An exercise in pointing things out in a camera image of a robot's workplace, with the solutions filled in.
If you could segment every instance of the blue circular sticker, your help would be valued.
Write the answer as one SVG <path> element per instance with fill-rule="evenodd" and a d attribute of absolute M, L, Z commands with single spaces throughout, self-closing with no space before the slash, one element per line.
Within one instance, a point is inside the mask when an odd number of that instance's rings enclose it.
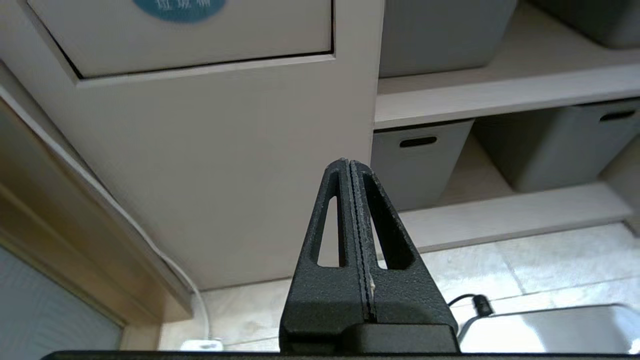
<path fill-rule="evenodd" d="M 215 15 L 225 0 L 133 0 L 145 13 L 172 22 L 194 23 Z"/>

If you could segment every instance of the wooden door frame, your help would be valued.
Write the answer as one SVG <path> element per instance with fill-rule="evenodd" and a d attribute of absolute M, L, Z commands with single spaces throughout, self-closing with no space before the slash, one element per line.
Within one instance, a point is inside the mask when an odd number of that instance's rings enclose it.
<path fill-rule="evenodd" d="M 0 94 L 0 245 L 121 325 L 122 349 L 155 350 L 163 322 L 192 316 L 188 289 L 25 125 L 79 159 L 2 63 Z"/>

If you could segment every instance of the white cable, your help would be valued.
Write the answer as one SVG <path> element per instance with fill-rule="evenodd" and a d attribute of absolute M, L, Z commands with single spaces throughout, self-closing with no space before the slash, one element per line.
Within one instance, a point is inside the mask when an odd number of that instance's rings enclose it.
<path fill-rule="evenodd" d="M 205 339 L 211 339 L 211 328 L 209 327 L 209 314 L 207 313 L 207 306 L 200 294 L 200 290 L 198 290 L 198 286 L 191 280 L 189 275 L 178 265 L 174 260 L 169 258 L 167 254 L 165 254 L 162 250 L 156 246 L 151 237 L 147 234 L 147 232 L 140 226 L 140 224 L 133 219 L 133 217 L 118 203 L 116 199 L 111 196 L 109 191 L 104 188 L 96 178 L 94 178 L 87 170 L 84 169 L 82 165 L 80 165 L 76 159 L 74 159 L 69 153 L 67 153 L 60 144 L 58 144 L 47 132 L 40 127 L 40 125 L 35 122 L 29 113 L 27 113 L 20 104 L 15 101 L 15 99 L 9 94 L 3 86 L 0 86 L 0 95 L 1 97 L 9 104 L 10 107 L 18 114 L 18 117 L 22 119 L 22 121 L 31 128 L 31 130 L 42 139 L 59 157 L 61 157 L 70 167 L 72 167 L 89 185 L 91 185 L 107 202 L 109 205 L 113 206 L 116 211 L 122 215 L 128 221 L 128 223 L 133 226 L 133 228 L 142 236 L 147 245 L 153 250 L 164 262 L 169 264 L 180 276 L 182 276 L 196 297 L 196 301 L 200 305 L 200 310 L 202 311 L 202 317 L 204 319 L 204 334 Z"/>

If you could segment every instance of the clamp jaw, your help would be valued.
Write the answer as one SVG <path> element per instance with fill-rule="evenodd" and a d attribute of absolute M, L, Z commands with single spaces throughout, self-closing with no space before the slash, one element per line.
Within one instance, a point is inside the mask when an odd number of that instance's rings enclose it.
<path fill-rule="evenodd" d="M 337 198 L 339 267 L 317 264 Z M 388 269 L 378 266 L 371 221 Z M 280 321 L 283 354 L 459 352 L 458 325 L 380 181 L 340 159 L 324 171 Z"/>

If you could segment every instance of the gray storage bin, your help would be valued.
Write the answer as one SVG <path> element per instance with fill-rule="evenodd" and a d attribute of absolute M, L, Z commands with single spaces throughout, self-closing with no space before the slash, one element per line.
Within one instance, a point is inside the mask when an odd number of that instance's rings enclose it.
<path fill-rule="evenodd" d="M 640 46 L 640 0 L 532 0 L 595 42 Z"/>
<path fill-rule="evenodd" d="M 473 122 L 373 134 L 371 168 L 397 210 L 425 208 L 440 198 Z"/>
<path fill-rule="evenodd" d="M 488 117 L 474 134 L 521 192 L 595 181 L 640 128 L 640 99 Z"/>
<path fill-rule="evenodd" d="M 517 0 L 387 0 L 380 77 L 486 65 Z"/>

